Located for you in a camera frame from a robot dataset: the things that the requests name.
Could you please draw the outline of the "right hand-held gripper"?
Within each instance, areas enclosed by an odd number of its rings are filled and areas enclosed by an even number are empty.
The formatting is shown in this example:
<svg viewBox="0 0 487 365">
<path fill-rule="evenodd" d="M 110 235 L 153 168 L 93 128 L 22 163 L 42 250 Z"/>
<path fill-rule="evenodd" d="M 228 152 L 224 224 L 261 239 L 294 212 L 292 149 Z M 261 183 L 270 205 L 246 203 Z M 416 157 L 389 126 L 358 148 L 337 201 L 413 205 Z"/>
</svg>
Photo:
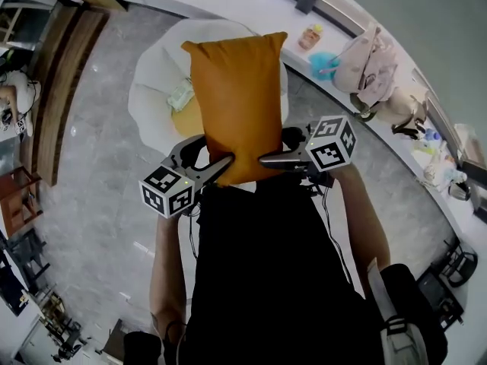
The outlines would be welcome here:
<svg viewBox="0 0 487 365">
<path fill-rule="evenodd" d="M 323 116 L 306 125 L 283 128 L 283 151 L 263 155 L 259 162 L 269 169 L 303 168 L 310 184 L 332 188 L 330 170 L 349 165 L 356 145 L 347 116 Z"/>
</svg>

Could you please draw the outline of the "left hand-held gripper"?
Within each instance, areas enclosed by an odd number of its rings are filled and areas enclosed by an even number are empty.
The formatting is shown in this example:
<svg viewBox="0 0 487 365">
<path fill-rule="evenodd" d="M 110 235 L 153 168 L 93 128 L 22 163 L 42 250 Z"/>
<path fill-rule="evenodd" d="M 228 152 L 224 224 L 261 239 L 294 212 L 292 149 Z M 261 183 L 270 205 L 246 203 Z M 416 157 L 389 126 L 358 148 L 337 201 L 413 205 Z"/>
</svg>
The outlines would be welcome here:
<svg viewBox="0 0 487 365">
<path fill-rule="evenodd" d="M 194 135 L 176 144 L 167 156 L 167 166 L 161 164 L 138 182 L 142 202 L 165 218 L 192 207 L 195 204 L 196 182 L 171 168 L 194 167 L 205 146 L 204 135 Z M 198 170 L 199 185 L 213 183 L 232 163 L 233 156 L 228 155 Z"/>
</svg>

